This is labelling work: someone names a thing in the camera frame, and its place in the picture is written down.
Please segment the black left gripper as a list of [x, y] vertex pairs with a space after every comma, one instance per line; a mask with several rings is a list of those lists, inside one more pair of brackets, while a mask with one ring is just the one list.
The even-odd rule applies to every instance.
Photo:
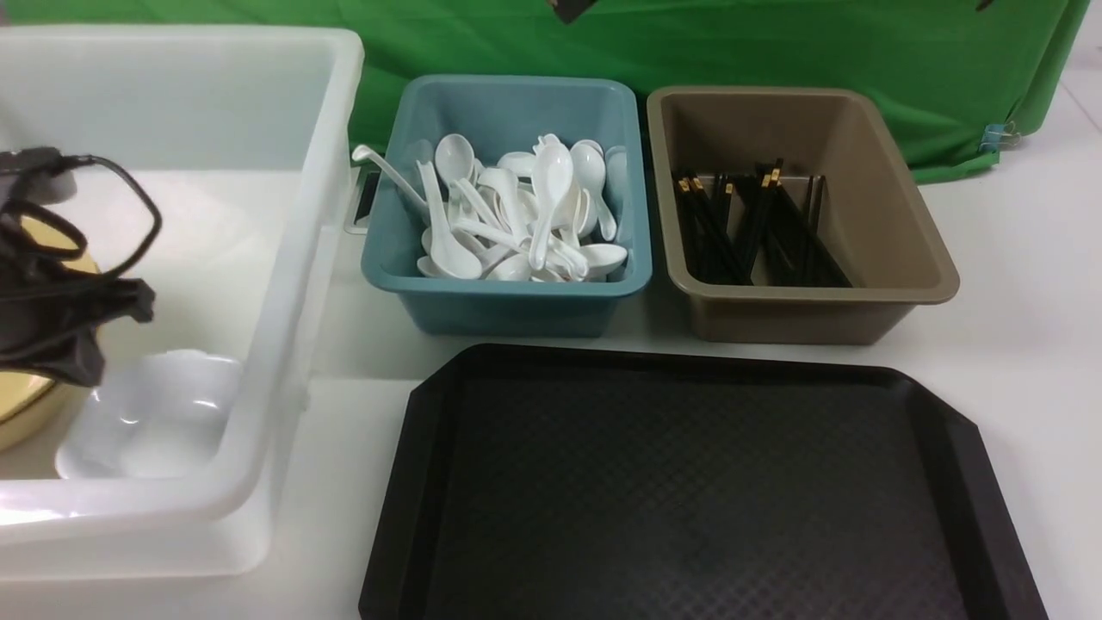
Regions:
[[[88, 250], [71, 220], [45, 208], [52, 180], [85, 166], [102, 166], [132, 191], [151, 216], [141, 243], [117, 267], [83, 272], [68, 263]], [[95, 154], [64, 154], [55, 146], [3, 152], [3, 370], [44, 376], [74, 387], [102, 383], [106, 358], [97, 330], [128, 317], [150, 323], [155, 291], [126, 272], [158, 238], [158, 207], [120, 164]]]

